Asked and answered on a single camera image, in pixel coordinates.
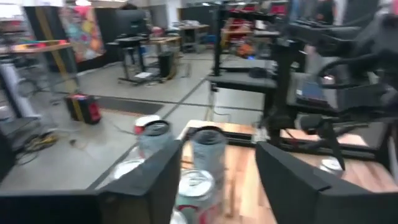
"colorful mural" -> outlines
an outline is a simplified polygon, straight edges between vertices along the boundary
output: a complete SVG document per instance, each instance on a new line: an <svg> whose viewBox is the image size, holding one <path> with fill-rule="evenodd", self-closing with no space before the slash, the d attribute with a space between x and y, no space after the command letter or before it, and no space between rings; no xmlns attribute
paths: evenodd
<svg viewBox="0 0 398 224"><path fill-rule="evenodd" d="M67 37L73 44L77 62L104 54L94 8L90 6L63 7L60 9L60 18Z"/></svg>

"computer monitor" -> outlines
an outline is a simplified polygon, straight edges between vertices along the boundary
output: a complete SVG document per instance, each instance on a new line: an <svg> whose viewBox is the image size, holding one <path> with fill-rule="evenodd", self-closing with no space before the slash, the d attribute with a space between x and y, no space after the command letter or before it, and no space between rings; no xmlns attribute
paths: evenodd
<svg viewBox="0 0 398 224"><path fill-rule="evenodd" d="M139 34L147 34L148 27L146 13L143 10L122 10L116 11L116 27L119 35L135 37Z"/></svg>

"gray floor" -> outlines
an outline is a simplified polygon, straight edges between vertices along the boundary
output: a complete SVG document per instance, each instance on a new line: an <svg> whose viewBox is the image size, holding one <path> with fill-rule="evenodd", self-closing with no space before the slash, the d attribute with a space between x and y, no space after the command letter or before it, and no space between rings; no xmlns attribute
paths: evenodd
<svg viewBox="0 0 398 224"><path fill-rule="evenodd" d="M158 115L167 116L166 120L173 125L174 135L178 135L189 120L204 118L209 86L203 79L213 65L210 53L188 54L182 62L177 77L164 84L147 87L118 83L117 77L121 77L123 71L116 65L81 76L81 90L91 95L162 101L164 107ZM188 63L192 66L192 73L184 78L184 66ZM243 63L253 66L255 62L231 58L228 63L231 66ZM57 85L57 90L65 91L63 84ZM60 130L61 139L32 162L15 166L1 183L1 190L85 189L136 142L135 136L118 131L118 128L131 131L135 117L103 111L100 124L85 126L70 121L63 104L48 105L46 102L50 97L50 93L40 93L33 97L32 102L36 110L43 114L45 123ZM187 105L177 107L178 102ZM215 115L215 121L250 125L260 116L262 95L221 89L216 95L216 105L224 107L217 108L217 113L230 115ZM71 139L77 140L78 147L70 145Z"/></svg>

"concrete floor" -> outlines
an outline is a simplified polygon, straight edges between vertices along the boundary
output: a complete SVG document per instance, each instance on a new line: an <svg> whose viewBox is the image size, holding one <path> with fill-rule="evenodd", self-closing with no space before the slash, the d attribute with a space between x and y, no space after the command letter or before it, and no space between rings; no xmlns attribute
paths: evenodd
<svg viewBox="0 0 398 224"><path fill-rule="evenodd" d="M123 71L116 65L81 76L81 90L91 95L158 101L164 107L157 114L172 123L172 132L177 136L189 120L204 118L208 83L203 79L213 65L210 53L186 54L182 62L192 66L188 78L182 78L185 71L182 68L177 77L167 83L152 87L131 86L118 83L117 77L121 77ZM228 63L231 66L253 66L254 62L232 58ZM65 91L63 84L57 85L57 90ZM40 93L32 103L48 125L54 126L55 123L59 129L69 132L62 132L59 142L42 151L32 162L15 166L1 183L1 190L85 189L121 156L126 157L126 152L136 142L135 136L121 133L115 127L131 131L135 117L103 112L100 124L85 126L70 121L63 104L48 105L50 97L50 93ZM262 95L221 89L216 95L216 105L221 106L216 109L219 114L230 116L215 115L215 121L250 125L261 114ZM78 147L70 145L71 139L77 140Z"/></svg>

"poster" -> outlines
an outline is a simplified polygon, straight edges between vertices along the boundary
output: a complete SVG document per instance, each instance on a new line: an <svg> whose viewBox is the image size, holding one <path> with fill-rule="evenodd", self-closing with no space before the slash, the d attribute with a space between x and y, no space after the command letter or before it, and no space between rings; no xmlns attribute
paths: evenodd
<svg viewBox="0 0 398 224"><path fill-rule="evenodd" d="M73 45L77 62L104 54L94 8L90 6L63 7L60 9L60 18L67 37Z"/></svg>

